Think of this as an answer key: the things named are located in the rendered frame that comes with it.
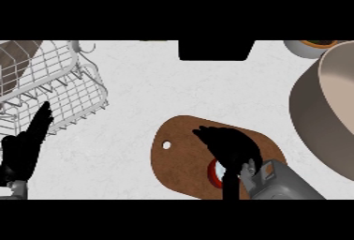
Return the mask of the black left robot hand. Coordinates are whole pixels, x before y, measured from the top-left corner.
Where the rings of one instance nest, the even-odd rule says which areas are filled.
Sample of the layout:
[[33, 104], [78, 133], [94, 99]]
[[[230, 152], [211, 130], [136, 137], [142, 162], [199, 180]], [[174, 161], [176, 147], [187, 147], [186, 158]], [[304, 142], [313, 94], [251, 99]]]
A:
[[53, 123], [50, 102], [46, 101], [34, 115], [28, 129], [2, 140], [0, 187], [9, 182], [28, 181], [34, 174], [40, 147]]

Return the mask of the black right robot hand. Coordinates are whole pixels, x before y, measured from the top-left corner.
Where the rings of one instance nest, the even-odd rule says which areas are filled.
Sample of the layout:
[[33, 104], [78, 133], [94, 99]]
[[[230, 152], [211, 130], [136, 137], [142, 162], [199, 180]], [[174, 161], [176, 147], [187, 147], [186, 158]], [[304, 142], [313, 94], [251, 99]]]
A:
[[242, 167], [251, 165], [254, 173], [258, 173], [263, 165], [263, 157], [258, 145], [248, 135], [235, 128], [204, 127], [192, 131], [210, 152], [226, 168], [223, 176], [223, 200], [239, 200], [239, 178]]

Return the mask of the red can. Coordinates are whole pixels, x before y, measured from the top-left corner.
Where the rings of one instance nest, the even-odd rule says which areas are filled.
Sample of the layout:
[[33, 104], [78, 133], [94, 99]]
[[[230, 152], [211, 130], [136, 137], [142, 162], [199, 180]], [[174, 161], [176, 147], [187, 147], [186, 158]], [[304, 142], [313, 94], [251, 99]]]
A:
[[224, 176], [224, 172], [226, 172], [226, 168], [223, 167], [223, 165], [220, 164], [220, 162], [217, 161], [217, 159], [214, 159], [210, 162], [210, 166], [208, 166], [208, 179], [211, 184], [217, 187], [221, 188], [223, 187], [223, 176]]

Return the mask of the brown wooden cutting board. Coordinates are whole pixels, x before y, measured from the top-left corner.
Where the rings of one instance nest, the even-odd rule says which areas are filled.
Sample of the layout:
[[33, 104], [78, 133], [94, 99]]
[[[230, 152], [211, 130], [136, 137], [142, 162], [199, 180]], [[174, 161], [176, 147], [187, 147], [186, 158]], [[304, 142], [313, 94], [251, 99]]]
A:
[[263, 160], [276, 159], [286, 163], [286, 159], [277, 144], [257, 131], [189, 115], [171, 117], [158, 129], [151, 148], [155, 176], [171, 190], [204, 200], [221, 200], [223, 190], [212, 185], [208, 178], [214, 156], [192, 133], [201, 126], [238, 129], [257, 143]]

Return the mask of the large grey-brown pot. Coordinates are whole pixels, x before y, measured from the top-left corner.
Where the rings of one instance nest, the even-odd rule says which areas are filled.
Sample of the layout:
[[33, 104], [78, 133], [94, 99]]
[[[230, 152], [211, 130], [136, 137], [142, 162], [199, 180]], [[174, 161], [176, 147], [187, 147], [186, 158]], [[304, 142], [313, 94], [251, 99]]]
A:
[[300, 76], [289, 113], [314, 156], [354, 181], [354, 40], [335, 45]]

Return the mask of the brown flat object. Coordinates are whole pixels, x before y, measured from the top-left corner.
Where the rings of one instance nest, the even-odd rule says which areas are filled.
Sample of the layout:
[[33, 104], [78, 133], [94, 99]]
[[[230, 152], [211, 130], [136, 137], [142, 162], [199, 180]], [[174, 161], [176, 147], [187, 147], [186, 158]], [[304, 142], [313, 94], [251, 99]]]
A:
[[41, 43], [41, 40], [10, 40], [0, 44], [0, 97], [15, 89]]

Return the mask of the black appliance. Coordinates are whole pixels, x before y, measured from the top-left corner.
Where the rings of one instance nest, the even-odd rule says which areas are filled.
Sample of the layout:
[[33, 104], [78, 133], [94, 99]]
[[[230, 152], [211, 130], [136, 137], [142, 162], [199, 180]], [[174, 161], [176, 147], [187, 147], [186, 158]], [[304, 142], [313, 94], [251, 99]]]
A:
[[183, 61], [243, 61], [255, 45], [252, 40], [180, 40]]

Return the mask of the white bowl with orange rim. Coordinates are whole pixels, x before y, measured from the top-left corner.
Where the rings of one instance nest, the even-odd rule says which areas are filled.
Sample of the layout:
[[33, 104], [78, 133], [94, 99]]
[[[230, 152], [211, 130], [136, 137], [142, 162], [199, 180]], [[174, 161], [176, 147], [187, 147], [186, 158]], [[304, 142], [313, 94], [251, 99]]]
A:
[[338, 44], [336, 40], [285, 40], [283, 44], [292, 54], [302, 58], [317, 59]]

